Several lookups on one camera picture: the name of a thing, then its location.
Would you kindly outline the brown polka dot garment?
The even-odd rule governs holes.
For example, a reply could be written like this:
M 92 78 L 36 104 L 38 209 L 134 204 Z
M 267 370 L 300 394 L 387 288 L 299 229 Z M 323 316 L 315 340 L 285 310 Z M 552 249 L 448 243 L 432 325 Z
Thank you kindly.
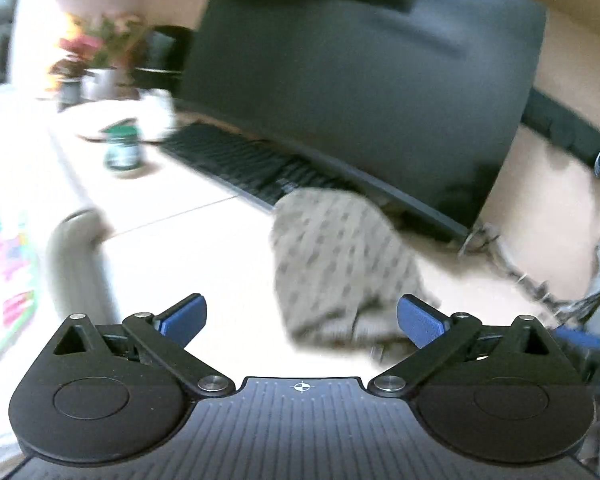
M 300 188 L 274 207 L 275 293 L 299 346 L 367 350 L 378 363 L 412 354 L 396 306 L 426 289 L 416 254 L 384 213 L 353 192 Z

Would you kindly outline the flower pot with flowers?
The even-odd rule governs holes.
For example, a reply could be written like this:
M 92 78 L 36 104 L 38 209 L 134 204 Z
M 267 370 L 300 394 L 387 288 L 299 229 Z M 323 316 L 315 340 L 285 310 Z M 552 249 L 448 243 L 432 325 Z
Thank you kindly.
M 131 64 L 132 51 L 147 30 L 145 20 L 129 12 L 93 16 L 67 14 L 68 34 L 58 42 L 60 58 L 50 74 L 61 84 L 77 80 L 81 99 L 117 97 L 119 81 Z

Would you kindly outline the white mug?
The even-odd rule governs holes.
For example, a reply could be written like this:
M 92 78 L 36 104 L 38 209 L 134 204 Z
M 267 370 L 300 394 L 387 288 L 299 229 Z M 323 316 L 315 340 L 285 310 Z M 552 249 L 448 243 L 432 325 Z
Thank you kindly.
M 140 138 L 148 143 L 160 143 L 174 131 L 178 125 L 178 116 L 171 92 L 166 89 L 140 90 L 136 125 Z

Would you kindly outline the black keyboard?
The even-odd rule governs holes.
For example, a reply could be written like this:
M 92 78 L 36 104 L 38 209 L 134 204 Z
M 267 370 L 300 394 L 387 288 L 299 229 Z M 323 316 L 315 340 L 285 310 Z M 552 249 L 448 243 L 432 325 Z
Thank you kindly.
M 297 188 L 352 191 L 354 185 L 267 140 L 250 140 L 217 126 L 193 122 L 167 136 L 163 153 L 236 188 L 265 207 Z

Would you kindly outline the black power strip on wall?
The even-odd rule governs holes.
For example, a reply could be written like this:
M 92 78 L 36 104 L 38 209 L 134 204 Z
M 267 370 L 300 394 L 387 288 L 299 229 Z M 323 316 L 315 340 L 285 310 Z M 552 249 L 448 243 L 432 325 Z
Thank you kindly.
M 521 123 L 600 174 L 600 129 L 537 88 L 532 88 Z

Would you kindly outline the green lidded jar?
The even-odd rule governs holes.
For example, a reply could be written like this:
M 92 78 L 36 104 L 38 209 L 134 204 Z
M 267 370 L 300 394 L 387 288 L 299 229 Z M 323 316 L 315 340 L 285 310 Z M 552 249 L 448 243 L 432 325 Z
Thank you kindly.
M 107 151 L 105 166 L 112 171 L 131 171 L 143 165 L 140 137 L 134 120 L 125 119 L 104 130 Z

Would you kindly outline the large black curved monitor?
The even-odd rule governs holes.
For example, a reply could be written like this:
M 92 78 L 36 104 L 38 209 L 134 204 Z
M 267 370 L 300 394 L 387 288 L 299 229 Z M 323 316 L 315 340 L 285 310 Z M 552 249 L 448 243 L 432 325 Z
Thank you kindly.
M 534 0 L 209 0 L 178 97 L 463 237 L 516 136 L 545 23 Z

